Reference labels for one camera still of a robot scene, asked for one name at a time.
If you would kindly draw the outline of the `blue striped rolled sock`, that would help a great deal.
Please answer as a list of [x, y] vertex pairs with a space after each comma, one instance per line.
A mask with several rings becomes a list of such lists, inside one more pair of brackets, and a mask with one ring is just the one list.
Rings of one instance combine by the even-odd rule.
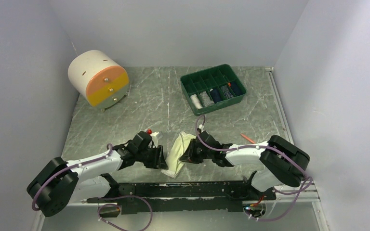
[[224, 97], [228, 100], [228, 99], [231, 99], [231, 98], [234, 98], [234, 95], [231, 93], [230, 91], [230, 88], [228, 85], [223, 85], [220, 87], [220, 90], [222, 92], [222, 94], [224, 95]]

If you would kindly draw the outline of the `orange pencil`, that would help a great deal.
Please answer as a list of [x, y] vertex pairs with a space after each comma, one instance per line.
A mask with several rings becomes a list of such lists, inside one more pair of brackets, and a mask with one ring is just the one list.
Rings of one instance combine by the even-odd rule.
[[256, 144], [256, 142], [254, 140], [252, 140], [251, 138], [249, 138], [247, 135], [241, 133], [240, 134], [244, 139], [246, 139], [248, 142], [252, 143], [252, 144]]

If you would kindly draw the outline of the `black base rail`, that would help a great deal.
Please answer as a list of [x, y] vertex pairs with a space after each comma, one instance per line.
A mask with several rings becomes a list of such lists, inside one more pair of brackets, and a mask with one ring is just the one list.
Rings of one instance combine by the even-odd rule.
[[120, 183], [119, 192], [93, 196], [89, 204], [117, 203], [123, 214], [173, 211], [226, 210], [241, 212], [259, 200], [273, 201], [272, 189], [257, 192], [242, 180], [176, 183]]

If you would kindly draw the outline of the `cream cloth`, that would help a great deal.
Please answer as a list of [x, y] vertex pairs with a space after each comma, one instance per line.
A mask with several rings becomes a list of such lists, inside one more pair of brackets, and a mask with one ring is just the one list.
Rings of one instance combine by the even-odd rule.
[[184, 162], [180, 161], [180, 157], [187, 150], [191, 140], [195, 138], [195, 135], [185, 133], [184, 131], [179, 133], [166, 158], [168, 169], [161, 170], [162, 174], [171, 178], [176, 178], [181, 168], [185, 164]]

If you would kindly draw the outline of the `green compartment organizer tray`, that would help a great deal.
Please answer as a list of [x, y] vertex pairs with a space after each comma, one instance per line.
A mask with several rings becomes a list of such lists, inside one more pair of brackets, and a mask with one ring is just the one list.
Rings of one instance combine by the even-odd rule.
[[240, 103], [247, 90], [233, 68], [221, 64], [180, 77], [183, 95], [194, 115]]

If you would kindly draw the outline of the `round white drawer cabinet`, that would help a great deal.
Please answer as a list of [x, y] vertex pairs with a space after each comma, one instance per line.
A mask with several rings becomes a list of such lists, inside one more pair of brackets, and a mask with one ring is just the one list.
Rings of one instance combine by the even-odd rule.
[[115, 105], [130, 88], [127, 71], [99, 50], [77, 56], [69, 65], [67, 75], [89, 105], [101, 111]]

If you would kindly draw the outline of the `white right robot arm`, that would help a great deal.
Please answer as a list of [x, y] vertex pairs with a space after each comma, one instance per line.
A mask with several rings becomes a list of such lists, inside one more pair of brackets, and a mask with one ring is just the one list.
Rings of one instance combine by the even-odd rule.
[[179, 159], [192, 164], [210, 159], [220, 167], [263, 165], [262, 170], [251, 174], [249, 184], [245, 187], [246, 195], [252, 200], [258, 199], [264, 191], [279, 184], [299, 187], [308, 177], [306, 168], [310, 162], [307, 153], [278, 135], [273, 135], [262, 143], [238, 145], [219, 143], [206, 131], [191, 139]]

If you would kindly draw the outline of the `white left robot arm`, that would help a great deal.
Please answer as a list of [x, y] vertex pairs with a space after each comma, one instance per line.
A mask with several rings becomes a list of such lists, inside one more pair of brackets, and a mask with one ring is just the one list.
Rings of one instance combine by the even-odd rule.
[[32, 198], [32, 209], [51, 217], [69, 203], [90, 198], [115, 201], [119, 184], [110, 173], [136, 162], [146, 168], [168, 169], [163, 147], [159, 145], [161, 138], [161, 132], [140, 131], [123, 144], [107, 144], [107, 151], [101, 154], [69, 161], [53, 158], [26, 188]]

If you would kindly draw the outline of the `dark navy rolled sock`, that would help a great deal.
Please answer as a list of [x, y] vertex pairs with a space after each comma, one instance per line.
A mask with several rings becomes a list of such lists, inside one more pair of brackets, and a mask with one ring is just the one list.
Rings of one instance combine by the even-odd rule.
[[210, 95], [214, 103], [218, 103], [222, 101], [221, 95], [218, 89], [210, 89]]

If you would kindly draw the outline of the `grey striped rolled sock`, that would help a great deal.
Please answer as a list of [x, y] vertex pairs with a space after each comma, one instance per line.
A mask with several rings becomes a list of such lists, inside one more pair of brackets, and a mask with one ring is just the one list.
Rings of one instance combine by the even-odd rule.
[[206, 91], [201, 92], [199, 95], [202, 99], [202, 103], [204, 107], [209, 107], [211, 105], [214, 105], [214, 101], [210, 98], [209, 94]]

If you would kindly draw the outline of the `white pink-trimmed underwear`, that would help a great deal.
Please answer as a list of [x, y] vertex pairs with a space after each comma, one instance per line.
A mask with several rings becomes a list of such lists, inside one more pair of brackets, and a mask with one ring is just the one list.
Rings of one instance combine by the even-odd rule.
[[197, 109], [201, 109], [203, 108], [197, 94], [193, 94], [190, 96], [190, 99], [191, 99], [191, 102], [193, 103], [193, 105], [197, 108]]

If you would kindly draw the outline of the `navy orange rolled sock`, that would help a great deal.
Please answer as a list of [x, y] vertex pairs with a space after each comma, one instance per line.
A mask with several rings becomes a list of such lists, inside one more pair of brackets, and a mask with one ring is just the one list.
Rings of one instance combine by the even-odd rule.
[[240, 95], [243, 94], [243, 92], [242, 92], [241, 88], [239, 87], [239, 85], [237, 84], [237, 82], [232, 81], [232, 82], [229, 82], [228, 85], [232, 89], [232, 91], [234, 92], [234, 94], [236, 96], [240, 96]]

